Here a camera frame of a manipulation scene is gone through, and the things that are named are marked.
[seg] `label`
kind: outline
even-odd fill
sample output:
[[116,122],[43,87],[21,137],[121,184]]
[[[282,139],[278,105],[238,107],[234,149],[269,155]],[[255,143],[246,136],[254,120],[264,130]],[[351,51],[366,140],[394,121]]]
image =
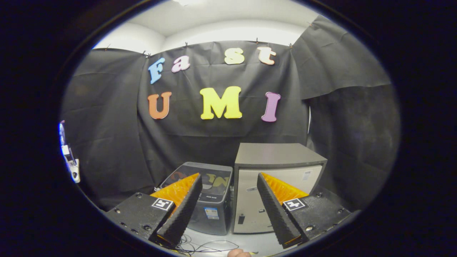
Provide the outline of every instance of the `label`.
[[211,219],[211,220],[219,219],[218,209],[210,208],[210,207],[205,207],[204,209],[205,209],[205,213],[206,213],[206,216],[208,217],[208,219]]
[[302,201],[300,201],[300,199],[298,199],[298,198],[284,201],[282,204],[285,205],[289,211],[293,211],[293,210],[296,210],[296,209],[299,209],[302,207],[306,207],[306,205],[304,203],[302,203]]
[[246,189],[246,192],[257,191],[257,187],[250,187]]
[[62,153],[64,155],[69,155],[70,154],[70,151],[68,150],[68,145],[63,145],[62,146]]
[[165,199],[162,199],[162,198],[157,198],[157,200],[152,204],[153,207],[156,207],[156,208],[159,208],[159,209],[162,209],[162,210],[166,210],[168,211],[168,209],[170,208],[170,206],[173,204],[172,201],[170,200],[165,200]]
[[311,170],[305,171],[305,173],[303,173],[303,179],[302,180],[308,180],[309,175],[311,175]]

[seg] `white wall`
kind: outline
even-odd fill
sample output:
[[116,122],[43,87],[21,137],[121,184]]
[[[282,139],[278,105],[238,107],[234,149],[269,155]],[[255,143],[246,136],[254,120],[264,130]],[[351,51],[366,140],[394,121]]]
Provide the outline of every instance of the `white wall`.
[[247,40],[289,45],[295,43],[306,28],[277,21],[236,20],[211,23],[176,33],[169,37],[144,26],[124,23],[104,37],[93,48],[118,48],[156,54],[182,47],[186,42]]
[[165,37],[138,24],[124,23],[104,37],[93,48],[117,48],[145,54],[159,53]]
[[306,28],[277,21],[235,20],[211,23],[169,36],[165,39],[161,51],[186,45],[228,41],[246,40],[289,45],[295,43]]

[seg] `white floor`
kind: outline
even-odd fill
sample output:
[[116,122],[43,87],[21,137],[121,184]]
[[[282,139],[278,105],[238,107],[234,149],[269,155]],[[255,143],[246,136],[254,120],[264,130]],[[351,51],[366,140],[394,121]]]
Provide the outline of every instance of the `white floor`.
[[197,251],[204,251],[191,253],[195,257],[226,257],[230,250],[236,248],[250,252],[252,257],[270,256],[286,250],[278,243],[273,232],[264,234],[228,233],[225,236],[215,236],[186,229],[183,235],[184,239],[191,242],[184,242],[181,245],[182,249],[193,251],[195,248]]

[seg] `white ceiling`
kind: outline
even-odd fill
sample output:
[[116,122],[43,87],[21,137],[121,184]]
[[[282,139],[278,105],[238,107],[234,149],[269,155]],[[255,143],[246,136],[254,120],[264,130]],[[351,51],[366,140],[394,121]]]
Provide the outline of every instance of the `white ceiling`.
[[291,0],[188,0],[164,1],[128,22],[150,28],[165,37],[220,21],[270,20],[307,27],[317,13]]

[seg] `black foam pad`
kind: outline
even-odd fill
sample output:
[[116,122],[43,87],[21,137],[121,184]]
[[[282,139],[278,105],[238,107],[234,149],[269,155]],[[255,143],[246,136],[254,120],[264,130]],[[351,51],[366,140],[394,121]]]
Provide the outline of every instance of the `black foam pad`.
[[202,176],[199,174],[192,184],[182,203],[171,217],[157,230],[157,235],[171,246],[176,246],[181,240],[184,230],[191,219],[198,197],[202,191]]
[[279,204],[279,201],[261,173],[257,177],[257,189],[259,190],[260,198],[265,206],[268,218],[270,218],[279,244],[285,249],[303,242],[303,240],[307,241],[307,238],[300,238],[300,231]]

